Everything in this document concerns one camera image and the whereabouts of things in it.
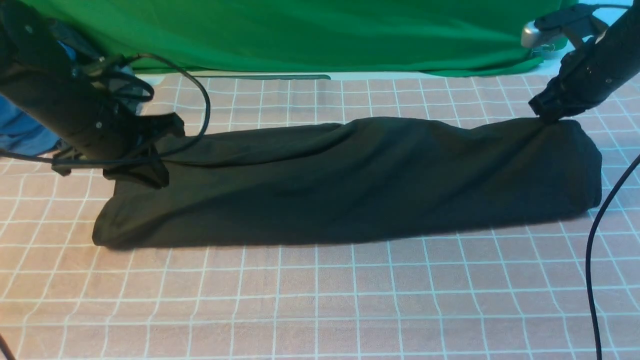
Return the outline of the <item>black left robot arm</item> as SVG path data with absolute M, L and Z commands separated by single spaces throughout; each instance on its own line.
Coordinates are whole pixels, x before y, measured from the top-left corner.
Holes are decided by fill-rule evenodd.
M 156 142 L 183 137 L 174 112 L 140 116 L 154 89 L 126 73 L 122 55 L 82 65 L 70 59 L 53 24 L 20 0 L 1 2 L 1 94 L 56 134 L 66 147 L 48 160 L 68 176 L 101 169 L 108 180 L 162 189 L 170 182 Z

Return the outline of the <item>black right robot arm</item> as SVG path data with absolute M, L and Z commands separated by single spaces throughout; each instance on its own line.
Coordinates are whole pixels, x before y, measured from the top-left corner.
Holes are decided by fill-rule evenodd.
M 595 16 L 600 4 L 578 3 L 526 23 L 521 45 L 534 49 L 564 37 L 573 46 L 558 74 L 529 101 L 546 122 L 578 116 L 601 105 L 640 70 L 640 7 L 634 0 L 608 24 Z

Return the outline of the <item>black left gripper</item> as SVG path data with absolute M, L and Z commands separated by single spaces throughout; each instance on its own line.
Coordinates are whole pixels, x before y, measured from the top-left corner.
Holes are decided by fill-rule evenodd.
M 162 189 L 169 185 L 170 174 L 156 142 L 169 135 L 185 136 L 185 123 L 175 112 L 102 117 L 63 135 L 68 146 L 54 155 L 51 168 L 62 176 L 76 169 L 101 169 L 108 180 Z

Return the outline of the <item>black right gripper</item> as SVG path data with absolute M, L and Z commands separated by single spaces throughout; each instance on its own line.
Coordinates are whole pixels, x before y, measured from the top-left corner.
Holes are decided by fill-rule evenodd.
M 609 38 L 590 38 L 566 54 L 558 75 L 529 102 L 541 120 L 557 121 L 593 109 L 614 91 L 615 70 L 612 53 L 616 42 Z

